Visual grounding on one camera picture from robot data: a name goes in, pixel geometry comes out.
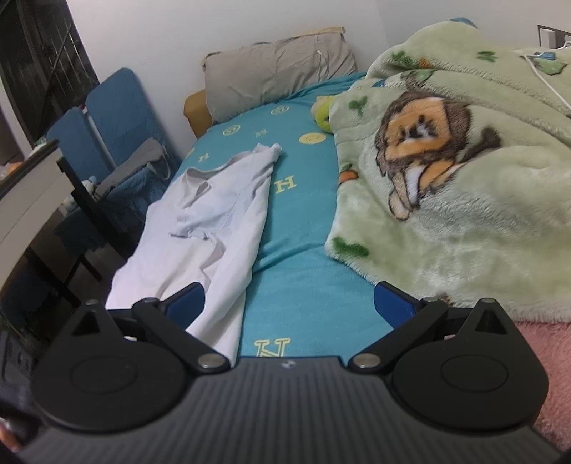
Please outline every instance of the green blanket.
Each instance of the green blanket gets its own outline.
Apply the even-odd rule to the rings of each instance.
[[[510,51],[454,20],[383,53],[329,113],[326,253],[417,297],[570,322],[567,63],[571,48]]]

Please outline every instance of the white cloth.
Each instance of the white cloth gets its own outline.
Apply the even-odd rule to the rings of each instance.
[[[200,282],[206,304],[187,332],[234,362],[281,151],[258,145],[214,171],[188,169],[173,182],[149,207],[134,255],[113,278],[107,309],[165,299]]]

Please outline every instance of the stuffed toy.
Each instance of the stuffed toy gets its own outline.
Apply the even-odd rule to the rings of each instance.
[[[93,195],[96,183],[97,179],[95,178],[94,175],[92,175],[88,180],[82,181],[85,190],[87,190],[87,193],[89,193],[90,195]],[[77,208],[77,203],[75,202],[74,197],[72,197],[70,194],[66,197],[65,200],[63,200],[62,206],[66,213],[70,213]]]
[[[311,115],[319,128],[332,134],[331,126],[329,125],[329,107],[334,99],[334,95],[321,95],[317,97],[316,102],[311,107]]]

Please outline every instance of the window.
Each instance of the window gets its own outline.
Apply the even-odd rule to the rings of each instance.
[[[65,0],[0,0],[0,78],[33,144],[99,82]]]

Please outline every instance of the metal screw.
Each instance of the metal screw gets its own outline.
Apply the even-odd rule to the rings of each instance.
[[[381,358],[373,353],[361,353],[353,358],[353,364],[360,369],[377,367],[381,364]]]
[[[203,354],[198,358],[198,364],[205,369],[216,369],[224,365],[226,358],[218,353]]]

